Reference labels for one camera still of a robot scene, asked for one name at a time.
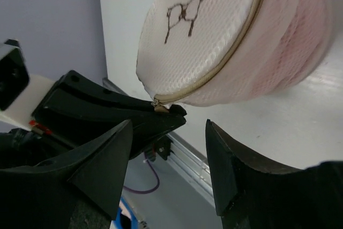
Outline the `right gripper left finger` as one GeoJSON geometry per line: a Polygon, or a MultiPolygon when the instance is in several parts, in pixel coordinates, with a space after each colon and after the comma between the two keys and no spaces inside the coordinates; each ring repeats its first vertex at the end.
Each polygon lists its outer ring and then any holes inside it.
{"type": "Polygon", "coordinates": [[[133,138],[126,120],[75,149],[33,132],[1,134],[1,228],[110,228],[133,138]]]}

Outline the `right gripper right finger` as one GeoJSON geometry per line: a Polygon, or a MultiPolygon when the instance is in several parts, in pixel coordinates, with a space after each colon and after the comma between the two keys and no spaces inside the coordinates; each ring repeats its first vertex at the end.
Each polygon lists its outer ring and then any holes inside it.
{"type": "Polygon", "coordinates": [[[206,151],[223,228],[342,228],[342,162],[276,162],[207,120],[206,151]]]}

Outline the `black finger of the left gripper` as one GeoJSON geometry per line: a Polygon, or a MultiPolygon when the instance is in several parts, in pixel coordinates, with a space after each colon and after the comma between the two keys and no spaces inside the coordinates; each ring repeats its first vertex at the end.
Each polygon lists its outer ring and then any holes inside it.
{"type": "Polygon", "coordinates": [[[74,70],[63,75],[33,111],[34,120],[62,140],[82,145],[131,120],[130,158],[186,123],[179,105],[155,110],[150,101],[110,91],[74,70]]]}

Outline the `white mesh laundry bag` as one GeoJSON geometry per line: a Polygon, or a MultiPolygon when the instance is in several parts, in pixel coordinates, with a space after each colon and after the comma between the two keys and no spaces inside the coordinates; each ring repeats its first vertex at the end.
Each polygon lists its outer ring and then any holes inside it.
{"type": "MultiPolygon", "coordinates": [[[[326,1],[330,30],[317,66],[332,27],[326,1]]],[[[298,2],[154,0],[142,27],[136,63],[137,77],[153,106],[205,107],[244,101],[238,97],[252,67],[249,56],[266,54],[267,40],[272,47],[277,45],[298,2]]]]}

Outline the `pink bra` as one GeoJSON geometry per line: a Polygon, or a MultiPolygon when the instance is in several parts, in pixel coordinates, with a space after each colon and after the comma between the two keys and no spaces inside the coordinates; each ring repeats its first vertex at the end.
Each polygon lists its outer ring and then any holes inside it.
{"type": "Polygon", "coordinates": [[[249,56],[252,67],[238,99],[284,90],[308,76],[322,58],[330,19],[326,0],[299,0],[292,21],[277,37],[277,45],[272,47],[267,40],[266,54],[249,56]]]}

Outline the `aluminium mounting rail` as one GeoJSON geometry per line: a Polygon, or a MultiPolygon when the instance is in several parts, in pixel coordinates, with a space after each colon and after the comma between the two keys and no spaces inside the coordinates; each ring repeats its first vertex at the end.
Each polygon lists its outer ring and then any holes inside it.
{"type": "Polygon", "coordinates": [[[168,137],[171,151],[167,163],[211,206],[215,206],[207,158],[175,132],[169,133],[168,137]]]}

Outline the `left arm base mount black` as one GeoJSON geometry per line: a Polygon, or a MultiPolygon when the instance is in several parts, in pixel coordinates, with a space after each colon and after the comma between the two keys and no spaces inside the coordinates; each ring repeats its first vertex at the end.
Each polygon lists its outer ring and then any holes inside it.
{"type": "Polygon", "coordinates": [[[150,144],[145,150],[145,158],[150,162],[155,162],[157,156],[167,160],[171,153],[172,140],[168,136],[163,136],[150,144]]]}

